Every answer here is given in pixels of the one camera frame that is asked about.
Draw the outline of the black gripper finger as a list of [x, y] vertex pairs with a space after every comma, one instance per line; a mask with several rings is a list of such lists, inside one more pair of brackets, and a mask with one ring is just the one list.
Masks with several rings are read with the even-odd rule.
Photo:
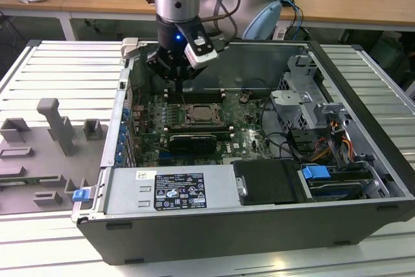
[[180, 67], [179, 67], [179, 92], [183, 92], [183, 84], [186, 80], [193, 80], [196, 78], [201, 72], [204, 70], [204, 68], [195, 69], [191, 66], [188, 59], [183, 58], [180, 61]]
[[180, 92], [180, 58], [171, 50], [158, 47], [148, 54], [147, 65], [158, 76], [168, 82], [174, 82], [176, 93]]

